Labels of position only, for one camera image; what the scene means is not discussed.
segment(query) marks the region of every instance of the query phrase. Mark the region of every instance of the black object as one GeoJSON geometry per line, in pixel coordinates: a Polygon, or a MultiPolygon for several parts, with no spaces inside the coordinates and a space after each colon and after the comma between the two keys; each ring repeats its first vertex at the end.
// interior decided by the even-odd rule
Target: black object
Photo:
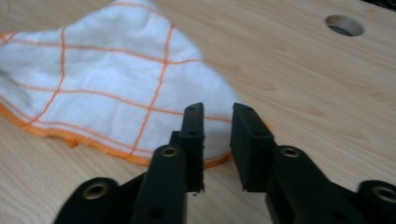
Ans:
{"type": "Polygon", "coordinates": [[[396,223],[396,187],[362,182],[357,193],[332,183],[299,148],[277,146],[257,113],[233,106],[231,148],[242,186],[266,192],[274,223],[396,223]]]}
{"type": "Polygon", "coordinates": [[[204,106],[190,105],[181,131],[155,150],[147,172],[122,186],[102,177],[83,183],[54,223],[185,223],[186,192],[204,189],[204,138],[204,106]]]}
{"type": "Polygon", "coordinates": [[[362,1],[396,11],[396,0],[362,0],[362,1]]]}
{"type": "MultiPolygon", "coordinates": [[[[185,223],[186,192],[204,189],[204,138],[204,106],[191,105],[146,173],[122,186],[102,177],[83,183],[55,224],[185,223]]],[[[249,106],[233,106],[231,148],[243,189],[267,193],[274,223],[396,223],[395,186],[370,180],[353,192],[332,183],[302,150],[278,146],[249,106]]]]}

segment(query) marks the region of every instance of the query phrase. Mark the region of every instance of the wooden table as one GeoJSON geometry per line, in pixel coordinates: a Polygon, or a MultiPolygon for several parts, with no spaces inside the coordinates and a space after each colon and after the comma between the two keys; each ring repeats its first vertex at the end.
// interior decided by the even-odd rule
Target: wooden table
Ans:
{"type": "MultiPolygon", "coordinates": [[[[109,2],[0,0],[0,31],[57,28],[109,2]]],[[[303,149],[348,189],[366,179],[396,185],[396,13],[358,0],[154,2],[279,144],[303,149]],[[331,15],[354,19],[364,33],[333,32],[331,15]]],[[[106,176],[122,184],[147,169],[32,136],[4,118],[0,167],[0,223],[8,224],[51,223],[80,183],[106,176]]],[[[232,160],[206,170],[205,185],[189,196],[188,223],[271,223],[264,195],[241,191],[232,160]]]]}

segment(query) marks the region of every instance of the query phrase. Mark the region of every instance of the white cloth with orange stripes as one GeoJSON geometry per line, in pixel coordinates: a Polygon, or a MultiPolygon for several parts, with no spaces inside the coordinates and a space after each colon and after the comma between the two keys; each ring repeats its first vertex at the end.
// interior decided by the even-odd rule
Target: white cloth with orange stripes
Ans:
{"type": "Polygon", "coordinates": [[[59,30],[0,34],[0,113],[138,164],[205,105],[205,163],[229,152],[229,84],[150,1],[121,0],[59,30]]]}

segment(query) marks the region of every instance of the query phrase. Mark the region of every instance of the cloth fold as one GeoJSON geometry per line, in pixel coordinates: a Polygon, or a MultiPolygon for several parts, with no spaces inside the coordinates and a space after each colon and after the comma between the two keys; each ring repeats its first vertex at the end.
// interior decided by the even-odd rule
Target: cloth fold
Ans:
{"type": "Polygon", "coordinates": [[[150,1],[122,0],[58,30],[0,34],[0,113],[29,133],[61,137],[148,165],[205,105],[205,166],[229,155],[238,98],[200,50],[150,1]]]}

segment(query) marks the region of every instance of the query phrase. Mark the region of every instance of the orange hem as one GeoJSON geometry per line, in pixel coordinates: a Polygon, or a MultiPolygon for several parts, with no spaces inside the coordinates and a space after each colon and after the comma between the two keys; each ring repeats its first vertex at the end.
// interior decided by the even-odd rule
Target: orange hem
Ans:
{"type": "MultiPolygon", "coordinates": [[[[100,143],[90,137],[83,136],[81,134],[72,133],[65,130],[60,129],[40,129],[34,126],[29,125],[28,122],[25,122],[15,116],[11,111],[9,111],[3,104],[0,104],[0,115],[4,118],[8,119],[13,124],[17,125],[21,129],[25,130],[28,133],[46,137],[46,136],[56,136],[63,139],[67,145],[70,147],[75,147],[77,144],[82,144],[87,147],[92,147],[98,151],[101,151],[107,155],[118,157],[124,159],[126,161],[132,162],[137,165],[149,166],[151,159],[146,157],[134,156],[127,152],[122,152],[119,149],[115,149],[114,147],[109,147],[103,143],[100,143]]],[[[223,157],[215,159],[213,161],[205,162],[205,169],[210,168],[216,165],[221,164],[229,158],[230,154],[227,154],[223,157]]]]}

